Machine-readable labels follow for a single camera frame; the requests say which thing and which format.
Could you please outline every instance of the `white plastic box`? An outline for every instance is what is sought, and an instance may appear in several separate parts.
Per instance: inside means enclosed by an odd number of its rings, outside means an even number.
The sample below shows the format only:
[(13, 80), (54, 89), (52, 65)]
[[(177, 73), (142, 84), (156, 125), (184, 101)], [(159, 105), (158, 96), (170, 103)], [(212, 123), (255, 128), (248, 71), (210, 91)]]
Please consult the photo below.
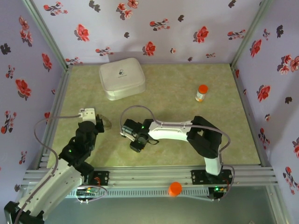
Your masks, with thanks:
[(145, 76), (136, 58), (101, 65), (100, 78), (109, 100), (117, 100), (145, 91)]

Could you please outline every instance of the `table surface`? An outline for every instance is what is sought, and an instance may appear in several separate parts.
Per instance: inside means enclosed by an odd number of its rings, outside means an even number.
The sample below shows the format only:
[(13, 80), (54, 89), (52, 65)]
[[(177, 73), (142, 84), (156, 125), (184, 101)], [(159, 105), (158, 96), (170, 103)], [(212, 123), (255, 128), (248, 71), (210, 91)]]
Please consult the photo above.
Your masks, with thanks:
[[(136, 153), (130, 149), (130, 140), (119, 134), (120, 115), (132, 105), (150, 108), (161, 121), (181, 122), (202, 116), (226, 132), (230, 146), (223, 151), (226, 164), (259, 164), (256, 148), (235, 85), (229, 64), (145, 64), (146, 91), (134, 96), (110, 101), (106, 98), (99, 77), (99, 65), (74, 66), (66, 90), (61, 116), (76, 115), (80, 108), (93, 107), (96, 113), (107, 117), (112, 128), (100, 133), (95, 150), (86, 160), (94, 167), (204, 165), (204, 159), (188, 143), (180, 140), (160, 140)], [(195, 95), (200, 84), (209, 91), (203, 102)], [(135, 108), (123, 117), (143, 122), (150, 114)], [(60, 153), (75, 135), (81, 119), (61, 119), (54, 136), (53, 149)], [(223, 137), (222, 145), (227, 143)], [(54, 164), (50, 155), (48, 167)]]

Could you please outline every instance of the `metal bracket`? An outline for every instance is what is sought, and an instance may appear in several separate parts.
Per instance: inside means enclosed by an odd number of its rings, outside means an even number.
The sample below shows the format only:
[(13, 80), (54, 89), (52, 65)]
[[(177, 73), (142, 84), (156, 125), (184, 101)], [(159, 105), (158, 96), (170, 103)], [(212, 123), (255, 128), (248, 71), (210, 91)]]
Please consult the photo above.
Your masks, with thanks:
[(108, 186), (109, 171), (94, 171), (90, 185)]
[(209, 175), (205, 170), (191, 170), (193, 185), (216, 184), (222, 185), (231, 183), (233, 176), (230, 169), (223, 169), (218, 176)]

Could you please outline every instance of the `cable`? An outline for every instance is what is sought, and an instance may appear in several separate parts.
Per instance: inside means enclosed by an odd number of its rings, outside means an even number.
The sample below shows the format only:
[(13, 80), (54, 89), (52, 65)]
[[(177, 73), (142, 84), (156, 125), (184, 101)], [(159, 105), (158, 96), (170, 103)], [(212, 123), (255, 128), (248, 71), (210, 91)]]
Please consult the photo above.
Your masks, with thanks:
[(121, 113), (121, 118), (120, 118), (120, 130), (121, 130), (121, 133), (123, 133), (123, 131), (122, 131), (122, 117), (123, 117), (124, 113), (125, 113), (127, 110), (132, 109), (132, 108), (134, 108), (134, 107), (141, 107), (141, 108), (144, 108), (144, 109), (146, 109), (147, 111), (149, 111), (150, 114), (151, 114), (151, 116), (152, 116), (152, 118), (153, 118), (153, 120), (154, 120), (154, 122), (157, 123), (158, 125), (161, 125), (161, 126), (168, 126), (168, 127), (196, 127), (196, 128), (208, 129), (208, 130), (211, 130), (211, 131), (218, 132), (218, 133), (220, 133), (220, 134), (222, 134), (222, 135), (225, 135), (225, 137), (227, 137), (227, 139), (228, 139), (228, 142), (227, 142), (227, 144), (226, 144), (224, 147), (222, 147), (222, 148), (219, 150), (219, 153), (221, 153), (224, 149), (226, 149), (226, 148), (229, 146), (229, 144), (230, 144), (230, 137), (229, 137), (229, 135), (226, 134), (225, 132), (223, 132), (223, 131), (217, 129), (217, 128), (207, 127), (207, 126), (202, 126), (202, 125), (179, 125), (179, 124), (178, 124), (178, 125), (171, 125), (171, 124), (164, 124), (164, 123), (162, 123), (162, 122), (156, 120), (156, 118), (155, 118), (153, 112), (152, 112), (149, 108), (147, 108), (147, 107), (145, 107), (145, 106), (142, 106), (142, 105), (134, 105), (134, 106), (130, 106), (130, 107), (128, 107), (127, 109), (125, 109), (125, 110)]
[(24, 203), (24, 205), (21, 207), (21, 209), (19, 210), (18, 214), (17, 214), (17, 217), (14, 221), (14, 224), (18, 224), (19, 223), (19, 219), (20, 219), (20, 216), (22, 214), (22, 212), (24, 211), (25, 207), (27, 206), (28, 202), (30, 202), (30, 200), (33, 198), (33, 196), (49, 181), (49, 179), (54, 175), (56, 169), (57, 169), (57, 166), (58, 166), (58, 155), (57, 153), (52, 149), (50, 148), (49, 146), (43, 144), (37, 137), (36, 135), (36, 127), (37, 125), (39, 125), (41, 122), (43, 121), (48, 121), (48, 120), (53, 120), (53, 119), (67, 119), (67, 118), (78, 118), (80, 117), (80, 115), (75, 115), (75, 116), (62, 116), (62, 117), (49, 117), (49, 118), (45, 118), (45, 119), (42, 119), (40, 121), (38, 121), (35, 125), (34, 125), (34, 137), (35, 139), (42, 145), (44, 146), (46, 149), (50, 150), (54, 155), (55, 155), (55, 165), (54, 165), (54, 168), (51, 172), (51, 174), (47, 177), (47, 179), (45, 179), (44, 182), (41, 183), (40, 186), (38, 186), (38, 188), (36, 188), (36, 190), (29, 196), (29, 198), (26, 200), (26, 202)]
[(99, 196), (99, 197), (97, 197), (97, 198), (95, 198), (95, 199), (86, 200), (86, 201), (83, 201), (83, 200), (80, 201), (80, 200), (78, 199), (78, 197), (77, 197), (77, 194), (76, 194), (76, 199), (77, 199), (79, 202), (81, 202), (81, 203), (94, 202), (94, 201), (99, 200), (99, 199), (101, 199), (101, 198), (103, 198), (103, 197), (106, 197), (106, 196), (108, 195), (108, 191), (107, 191), (107, 189), (104, 188), (104, 187), (102, 187), (102, 186), (97, 186), (97, 185), (81, 185), (81, 186), (79, 186), (79, 187), (77, 187), (77, 188), (80, 188), (80, 187), (84, 187), (84, 188), (99, 188), (98, 193), (100, 192), (100, 189), (103, 189), (103, 190), (105, 191), (105, 194), (104, 194), (104, 195)]
[(233, 186), (234, 180), (235, 180), (235, 168), (233, 166), (231, 166), (231, 165), (223, 165), (223, 166), (224, 167), (230, 167), (230, 168), (232, 168), (232, 170), (233, 170), (233, 179), (232, 179), (232, 182), (230, 183), (228, 191), (224, 194), (224, 196), (220, 200), (223, 200), (228, 195), (228, 193), (230, 192), (230, 189)]

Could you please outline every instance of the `small bottle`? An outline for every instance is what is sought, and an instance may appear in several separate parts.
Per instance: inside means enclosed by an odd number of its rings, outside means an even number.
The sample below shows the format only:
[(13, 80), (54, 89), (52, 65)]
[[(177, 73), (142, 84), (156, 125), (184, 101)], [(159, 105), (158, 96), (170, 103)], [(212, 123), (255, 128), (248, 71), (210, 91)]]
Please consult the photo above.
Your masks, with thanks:
[(197, 90), (195, 99), (199, 102), (203, 101), (206, 96), (207, 90), (208, 87), (206, 85), (200, 85)]

